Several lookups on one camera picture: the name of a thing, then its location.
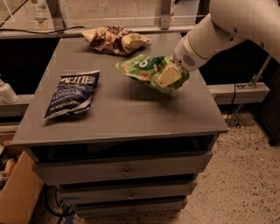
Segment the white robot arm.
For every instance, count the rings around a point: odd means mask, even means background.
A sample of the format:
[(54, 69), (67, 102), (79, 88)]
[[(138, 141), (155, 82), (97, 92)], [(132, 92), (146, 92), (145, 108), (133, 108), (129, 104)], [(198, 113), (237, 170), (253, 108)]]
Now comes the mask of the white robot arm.
[(280, 62), (279, 0), (210, 0), (209, 13), (177, 43), (173, 63), (156, 83), (166, 88), (184, 71), (204, 66), (215, 54), (246, 39)]

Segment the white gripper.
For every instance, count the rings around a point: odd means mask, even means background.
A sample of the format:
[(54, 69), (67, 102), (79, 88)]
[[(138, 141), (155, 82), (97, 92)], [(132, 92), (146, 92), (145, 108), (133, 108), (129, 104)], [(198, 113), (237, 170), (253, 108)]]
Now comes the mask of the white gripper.
[[(186, 71), (194, 71), (207, 63), (192, 48), (187, 36), (184, 36), (175, 46), (172, 54), (174, 62)], [(166, 88), (181, 78), (181, 73), (174, 65), (167, 66), (157, 77), (156, 83), (161, 88)]]

